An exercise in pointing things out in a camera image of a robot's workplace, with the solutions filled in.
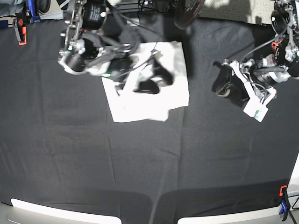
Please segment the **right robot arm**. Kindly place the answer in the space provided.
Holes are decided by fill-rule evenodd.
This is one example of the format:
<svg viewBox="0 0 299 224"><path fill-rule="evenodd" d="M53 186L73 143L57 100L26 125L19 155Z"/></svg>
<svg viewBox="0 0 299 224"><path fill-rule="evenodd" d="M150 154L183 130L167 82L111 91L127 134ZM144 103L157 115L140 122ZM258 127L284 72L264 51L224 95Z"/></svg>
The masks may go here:
<svg viewBox="0 0 299 224"><path fill-rule="evenodd" d="M128 35L127 44L105 35L103 27L108 11ZM155 47L148 56L145 52L138 53L142 38L125 19L107 0L70 1L65 15L67 28L60 34L58 63L69 74L89 73L112 81L117 94L129 84L129 75L137 72L132 91L158 94L161 88L174 83L174 76L158 61Z"/></svg>

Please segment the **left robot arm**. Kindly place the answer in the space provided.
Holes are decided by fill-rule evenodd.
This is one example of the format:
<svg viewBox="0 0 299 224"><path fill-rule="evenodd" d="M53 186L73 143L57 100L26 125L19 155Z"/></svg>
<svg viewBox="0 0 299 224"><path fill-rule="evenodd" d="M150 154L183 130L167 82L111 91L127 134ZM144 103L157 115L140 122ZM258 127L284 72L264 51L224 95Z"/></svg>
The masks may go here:
<svg viewBox="0 0 299 224"><path fill-rule="evenodd" d="M225 83L216 89L219 97L237 94L238 102L245 103L243 112L259 122L269 110L267 105L276 98L275 85L299 78L295 72L299 64L299 2L275 1L271 25L275 37L255 47L240 61L223 61Z"/></svg>

